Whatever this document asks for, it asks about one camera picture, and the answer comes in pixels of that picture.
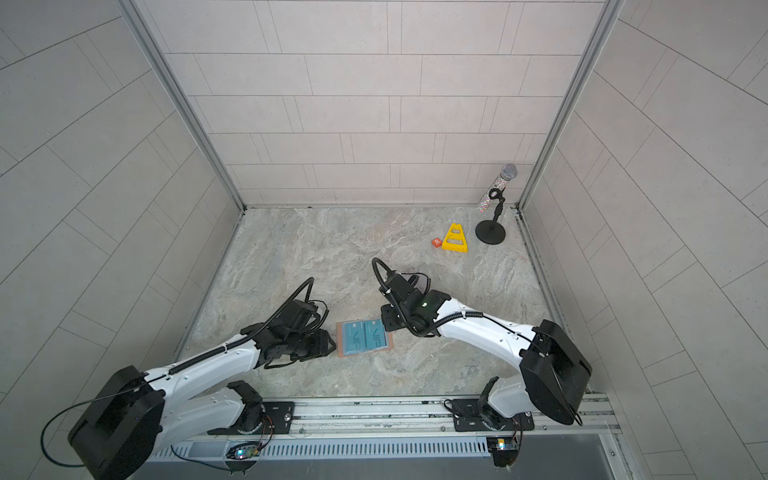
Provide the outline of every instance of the marble floor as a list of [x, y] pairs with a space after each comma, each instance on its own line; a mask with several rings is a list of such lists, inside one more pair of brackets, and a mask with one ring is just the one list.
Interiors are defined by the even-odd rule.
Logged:
[[[385, 301], [372, 257], [401, 272], [430, 275], [432, 288], [473, 308], [538, 325], [547, 308], [513, 213], [502, 214], [507, 238], [494, 246], [474, 235], [475, 225], [490, 217], [474, 207], [248, 210], [183, 356], [263, 322], [309, 276], [315, 277], [312, 298], [329, 305], [323, 328], [334, 339], [337, 322], [378, 317]], [[451, 222], [463, 226], [468, 253], [431, 245]], [[421, 339], [401, 329], [394, 346], [253, 370], [230, 381], [246, 380], [264, 397], [443, 395], [480, 393], [491, 377], [517, 373], [458, 340]]]

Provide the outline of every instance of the black round base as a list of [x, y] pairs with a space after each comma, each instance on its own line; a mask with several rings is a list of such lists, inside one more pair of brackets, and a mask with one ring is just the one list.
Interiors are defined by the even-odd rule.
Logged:
[[483, 220], [478, 223], [477, 227], [475, 227], [475, 235], [477, 235], [483, 243], [497, 245], [504, 241], [507, 237], [507, 232], [499, 222]]

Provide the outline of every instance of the cable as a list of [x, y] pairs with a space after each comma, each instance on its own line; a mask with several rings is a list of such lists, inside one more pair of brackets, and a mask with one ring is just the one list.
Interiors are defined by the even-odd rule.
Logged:
[[205, 466], [207, 466], [207, 467], [215, 468], [216, 470], [221, 470], [222, 472], [229, 472], [229, 473], [230, 473], [230, 475], [231, 475], [232, 473], [234, 473], [234, 470], [231, 470], [231, 469], [229, 469], [229, 468], [222, 468], [222, 467], [217, 467], [217, 466], [215, 466], [215, 465], [211, 465], [210, 463], [201, 462], [200, 460], [193, 460], [192, 458], [186, 458], [186, 457], [182, 457], [181, 455], [179, 455], [179, 454], [177, 454], [177, 453], [176, 453], [176, 450], [174, 450], [174, 446], [173, 446], [173, 445], [171, 445], [171, 446], [170, 446], [170, 451], [171, 451], [171, 452], [172, 452], [174, 455], [176, 455], [178, 458], [181, 458], [182, 460], [186, 460], [187, 462], [199, 463], [199, 464], [201, 464], [201, 465], [205, 465]]
[[45, 458], [47, 458], [47, 459], [48, 459], [48, 460], [49, 460], [51, 463], [53, 463], [53, 464], [55, 464], [55, 465], [58, 465], [58, 466], [60, 466], [60, 467], [66, 467], [66, 468], [80, 468], [80, 467], [85, 467], [85, 465], [83, 465], [83, 464], [80, 464], [80, 465], [73, 465], [73, 464], [70, 464], [70, 463], [61, 463], [61, 462], [59, 462], [59, 461], [57, 461], [57, 460], [54, 460], [54, 459], [53, 459], [53, 458], [52, 458], [52, 457], [51, 457], [51, 456], [48, 454], [48, 451], [45, 449], [45, 430], [47, 430], [47, 429], [48, 429], [48, 427], [50, 426], [50, 424], [52, 424], [52, 423], [53, 423], [53, 421], [54, 421], [54, 420], [56, 420], [58, 417], [60, 417], [61, 415], [64, 415], [66, 412], [69, 412], [69, 411], [70, 411], [70, 410], [72, 410], [73, 408], [79, 407], [79, 406], [81, 406], [81, 405], [85, 405], [85, 404], [87, 404], [87, 403], [98, 402], [99, 400], [106, 400], [106, 399], [111, 399], [112, 397], [116, 397], [116, 396], [118, 396], [118, 395], [122, 395], [122, 394], [124, 394], [124, 393], [133, 392], [133, 391], [135, 391], [135, 390], [137, 390], [137, 389], [140, 389], [141, 387], [143, 387], [143, 386], [145, 386], [145, 385], [149, 385], [150, 383], [152, 383], [152, 382], [155, 382], [156, 380], [159, 380], [159, 379], [164, 379], [164, 378], [165, 378], [165, 375], [162, 375], [162, 376], [158, 376], [157, 378], [154, 378], [154, 379], [152, 379], [152, 380], [149, 380], [149, 381], [144, 381], [144, 382], [142, 382], [141, 384], [139, 384], [138, 386], [134, 386], [134, 387], [131, 387], [131, 388], [129, 388], [129, 389], [121, 390], [120, 392], [117, 392], [117, 393], [113, 393], [113, 394], [111, 394], [111, 395], [106, 395], [106, 396], [102, 396], [102, 397], [97, 397], [97, 398], [95, 398], [95, 399], [86, 400], [86, 401], [84, 401], [84, 402], [75, 403], [73, 406], [71, 406], [71, 407], [67, 407], [66, 409], [63, 409], [63, 410], [61, 410], [59, 413], [57, 413], [56, 415], [54, 415], [54, 416], [53, 416], [53, 417], [52, 417], [50, 420], [48, 420], [48, 423], [46, 423], [46, 424], [45, 424], [45, 426], [43, 427], [42, 431], [40, 431], [40, 449], [43, 451], [43, 455], [44, 455], [44, 456], [45, 456]]

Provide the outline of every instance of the microphone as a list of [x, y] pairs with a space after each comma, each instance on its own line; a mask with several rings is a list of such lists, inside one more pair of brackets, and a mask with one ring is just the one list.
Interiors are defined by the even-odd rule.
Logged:
[[488, 191], [485, 192], [485, 195], [483, 196], [482, 200], [480, 200], [480, 203], [478, 204], [478, 208], [481, 212], [485, 212], [488, 207], [491, 205], [491, 197], [488, 195], [488, 192], [491, 191], [492, 188], [498, 188], [499, 190], [504, 190], [507, 187], [507, 183], [518, 176], [518, 168], [513, 164], [506, 164], [502, 168], [502, 172], [496, 177], [496, 180], [494, 180], [493, 184], [490, 186]]

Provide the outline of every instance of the microphone grille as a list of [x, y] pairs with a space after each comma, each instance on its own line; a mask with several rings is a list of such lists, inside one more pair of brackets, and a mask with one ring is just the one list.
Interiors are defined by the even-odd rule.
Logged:
[[510, 181], [511, 179], [518, 176], [518, 168], [513, 164], [506, 164], [504, 168], [502, 168], [502, 178], [506, 181]]

